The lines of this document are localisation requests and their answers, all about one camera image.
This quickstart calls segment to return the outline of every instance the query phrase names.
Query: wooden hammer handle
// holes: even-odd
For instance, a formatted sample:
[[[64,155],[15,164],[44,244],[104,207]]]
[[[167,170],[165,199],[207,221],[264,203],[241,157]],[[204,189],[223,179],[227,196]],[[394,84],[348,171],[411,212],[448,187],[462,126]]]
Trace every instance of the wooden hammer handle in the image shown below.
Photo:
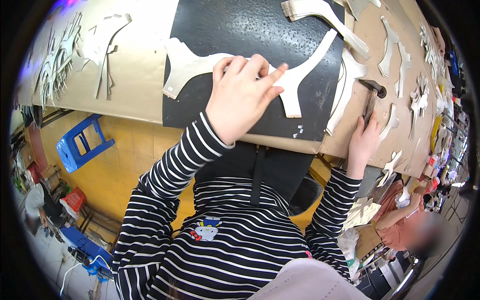
[[[370,117],[372,116],[373,109],[375,108],[375,102],[377,101],[377,94],[378,91],[376,89],[370,90],[370,97],[367,101],[367,108],[365,110],[365,116],[363,116],[363,120],[365,121],[365,128],[367,128],[368,122],[370,121]]]

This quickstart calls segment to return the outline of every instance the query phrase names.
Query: blue plastic stool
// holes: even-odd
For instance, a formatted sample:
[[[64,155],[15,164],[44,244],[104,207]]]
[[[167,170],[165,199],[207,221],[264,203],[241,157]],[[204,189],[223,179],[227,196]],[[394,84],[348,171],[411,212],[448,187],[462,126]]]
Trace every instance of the blue plastic stool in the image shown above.
[[[93,114],[81,121],[77,126],[68,131],[57,143],[57,151],[67,172],[72,173],[73,171],[78,170],[92,158],[115,144],[113,139],[109,140],[108,142],[105,140],[102,130],[100,129],[100,124],[98,124],[98,118],[101,116],[102,115],[99,114]],[[92,124],[95,128],[95,132],[100,135],[102,144],[90,150],[90,146],[85,138],[84,130]],[[78,146],[75,141],[75,137],[77,136],[79,136],[80,141],[82,141],[82,144],[84,145],[86,151],[84,155],[81,155],[80,151],[78,151]]]

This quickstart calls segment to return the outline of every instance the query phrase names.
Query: black and white striped sleeve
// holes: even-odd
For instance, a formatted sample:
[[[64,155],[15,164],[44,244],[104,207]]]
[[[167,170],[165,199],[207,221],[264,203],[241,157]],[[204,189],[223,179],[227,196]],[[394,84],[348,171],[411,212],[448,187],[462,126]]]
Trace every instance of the black and white striped sleeve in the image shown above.
[[[167,150],[132,191],[112,257],[120,299],[145,299],[170,246],[180,193],[206,162],[232,146],[212,130],[204,112],[189,125],[180,142]]]
[[[361,179],[352,179],[344,170],[333,168],[323,198],[305,230],[312,257],[331,265],[345,279],[350,279],[347,262],[336,242],[360,183]]]

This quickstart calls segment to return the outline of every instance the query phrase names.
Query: factory floor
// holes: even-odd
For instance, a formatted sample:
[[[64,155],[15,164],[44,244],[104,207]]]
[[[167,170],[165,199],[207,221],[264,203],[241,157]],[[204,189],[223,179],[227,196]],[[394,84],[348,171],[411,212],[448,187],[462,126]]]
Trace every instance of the factory floor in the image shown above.
[[[49,108],[46,114],[52,111],[52,108]],[[45,158],[48,164],[57,165],[62,169],[61,177],[70,187],[78,186],[85,193],[90,207],[122,221],[132,188],[135,187],[139,176],[148,171],[167,149],[179,141],[183,130],[103,116],[99,119],[102,132],[106,140],[113,138],[115,144],[69,174],[63,167],[56,145],[67,131],[88,115],[90,114],[86,112],[74,111],[42,128],[40,136]],[[100,138],[92,126],[84,133],[91,147],[100,143]],[[319,159],[314,159],[311,166],[325,180],[330,178],[329,169]],[[192,181],[180,195],[177,219],[172,223],[174,230],[181,227],[186,217],[194,214],[193,184]],[[318,201],[304,214],[292,218],[302,231],[310,223]]]

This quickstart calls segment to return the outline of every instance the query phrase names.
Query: white t-shirt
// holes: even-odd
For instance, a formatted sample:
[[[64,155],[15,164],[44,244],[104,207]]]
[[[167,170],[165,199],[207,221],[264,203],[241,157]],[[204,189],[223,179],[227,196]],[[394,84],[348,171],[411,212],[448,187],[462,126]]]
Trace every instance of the white t-shirt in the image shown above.
[[[43,187],[40,183],[37,183],[27,194],[25,199],[25,209],[30,215],[40,216],[39,208],[42,208],[45,204],[43,194]]]
[[[277,276],[248,300],[368,300],[331,266],[315,259],[289,261]]]

